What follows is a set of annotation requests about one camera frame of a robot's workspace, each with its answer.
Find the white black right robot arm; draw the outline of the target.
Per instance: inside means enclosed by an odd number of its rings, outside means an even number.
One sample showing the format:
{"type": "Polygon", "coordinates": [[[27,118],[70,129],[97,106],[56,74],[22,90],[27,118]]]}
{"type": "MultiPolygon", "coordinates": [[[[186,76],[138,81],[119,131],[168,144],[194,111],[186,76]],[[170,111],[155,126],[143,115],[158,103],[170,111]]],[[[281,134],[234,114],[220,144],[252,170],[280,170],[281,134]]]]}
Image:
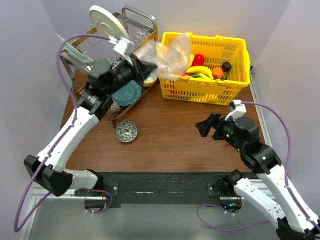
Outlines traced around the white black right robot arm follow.
{"type": "Polygon", "coordinates": [[[272,223],[281,240],[319,238],[320,218],[304,202],[297,204],[294,201],[294,187],[285,180],[284,165],[275,150],[261,142],[259,127],[252,118],[228,119],[212,113],[195,126],[202,137],[207,137],[214,129],[212,138],[215,141],[226,141],[237,150],[243,163],[268,187],[274,199],[261,192],[238,170],[218,180],[212,186],[213,191],[247,200],[272,223]]]}

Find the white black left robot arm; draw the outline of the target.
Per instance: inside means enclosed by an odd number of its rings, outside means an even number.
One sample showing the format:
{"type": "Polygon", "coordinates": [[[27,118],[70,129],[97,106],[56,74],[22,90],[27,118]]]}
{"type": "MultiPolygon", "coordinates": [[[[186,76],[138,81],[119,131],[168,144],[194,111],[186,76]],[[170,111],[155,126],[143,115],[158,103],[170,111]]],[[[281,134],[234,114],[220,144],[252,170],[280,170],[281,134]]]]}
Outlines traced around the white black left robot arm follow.
{"type": "Polygon", "coordinates": [[[86,189],[92,196],[104,190],[103,179],[92,170],[69,170],[66,165],[83,138],[107,114],[112,95],[131,81],[142,84],[157,69],[153,62],[132,54],[113,69],[106,59],[95,61],[87,73],[88,82],[67,123],[37,156],[28,155],[23,164],[31,181],[56,197],[68,190],[86,189]]]}

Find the yellow banana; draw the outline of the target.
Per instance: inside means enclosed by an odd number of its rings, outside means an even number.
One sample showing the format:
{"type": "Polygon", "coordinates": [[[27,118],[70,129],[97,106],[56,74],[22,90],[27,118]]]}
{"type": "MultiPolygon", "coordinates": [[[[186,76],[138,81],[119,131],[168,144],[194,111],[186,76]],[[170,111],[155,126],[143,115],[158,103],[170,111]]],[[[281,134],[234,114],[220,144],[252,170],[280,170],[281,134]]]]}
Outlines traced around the yellow banana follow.
{"type": "Polygon", "coordinates": [[[186,71],[186,74],[193,78],[200,78],[202,74],[210,78],[211,80],[214,80],[212,71],[205,66],[192,66],[186,71]]]}

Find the clear zip top bag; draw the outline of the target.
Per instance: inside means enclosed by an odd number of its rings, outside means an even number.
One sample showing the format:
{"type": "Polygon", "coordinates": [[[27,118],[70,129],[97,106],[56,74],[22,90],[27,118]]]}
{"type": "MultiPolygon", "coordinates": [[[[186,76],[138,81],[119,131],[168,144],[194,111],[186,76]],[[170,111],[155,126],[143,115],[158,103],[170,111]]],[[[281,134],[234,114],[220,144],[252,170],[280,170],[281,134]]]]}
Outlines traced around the clear zip top bag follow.
{"type": "Polygon", "coordinates": [[[188,33],[178,34],[169,45],[149,41],[134,54],[147,63],[157,65],[152,73],[159,79],[177,81],[189,68],[191,40],[188,33]]]}

